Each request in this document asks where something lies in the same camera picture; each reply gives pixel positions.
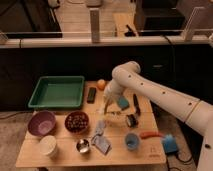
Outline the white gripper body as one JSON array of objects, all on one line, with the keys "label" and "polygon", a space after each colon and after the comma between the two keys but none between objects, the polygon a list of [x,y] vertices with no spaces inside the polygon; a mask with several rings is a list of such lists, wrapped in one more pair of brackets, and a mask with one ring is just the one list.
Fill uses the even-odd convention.
[{"label": "white gripper body", "polygon": [[120,94],[119,93],[116,93],[116,92],[113,92],[111,91],[109,88],[106,88],[104,90],[104,104],[106,106],[109,106],[113,103],[116,103],[120,97]]}]

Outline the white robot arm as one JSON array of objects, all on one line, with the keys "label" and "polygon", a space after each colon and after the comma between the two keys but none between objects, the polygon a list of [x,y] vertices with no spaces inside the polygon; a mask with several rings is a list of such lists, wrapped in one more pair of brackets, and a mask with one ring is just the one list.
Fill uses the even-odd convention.
[{"label": "white robot arm", "polygon": [[142,94],[203,136],[197,171],[213,171],[213,105],[145,79],[140,72],[135,61],[112,70],[112,80],[104,89],[104,111],[123,96],[126,88]]}]

